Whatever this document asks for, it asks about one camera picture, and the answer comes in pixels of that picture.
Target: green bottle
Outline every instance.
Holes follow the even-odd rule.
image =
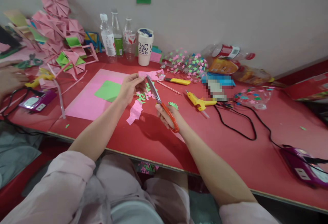
[[[114,42],[115,42],[115,48],[116,48],[116,55],[122,56],[123,55],[123,35],[120,23],[117,19],[117,10],[112,9],[112,27],[113,27],[113,33],[114,33]]]

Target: red box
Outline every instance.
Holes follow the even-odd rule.
[[[297,101],[325,99],[328,97],[328,72],[286,87],[284,91]]]

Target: orange scissors handle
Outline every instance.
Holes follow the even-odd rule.
[[[179,132],[179,127],[178,127],[178,124],[177,124],[177,121],[175,120],[174,116],[172,115],[172,113],[170,112],[170,110],[166,107],[166,105],[164,105],[163,103],[161,103],[161,106],[163,107],[163,109],[165,110],[165,112],[168,114],[168,116],[171,118],[173,124],[174,124],[174,129],[171,128],[171,130],[174,132],[174,133],[177,133]]]

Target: pink sleeve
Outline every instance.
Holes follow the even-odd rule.
[[[51,162],[41,181],[1,224],[69,223],[94,169],[95,163],[82,153],[63,152]]]
[[[223,205],[219,214],[223,224],[278,224],[265,208],[253,202]]]

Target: scissor blade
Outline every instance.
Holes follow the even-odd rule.
[[[154,95],[155,99],[157,100],[157,103],[162,103],[154,84],[151,82],[149,75],[147,75],[146,78],[147,78],[151,93]]]

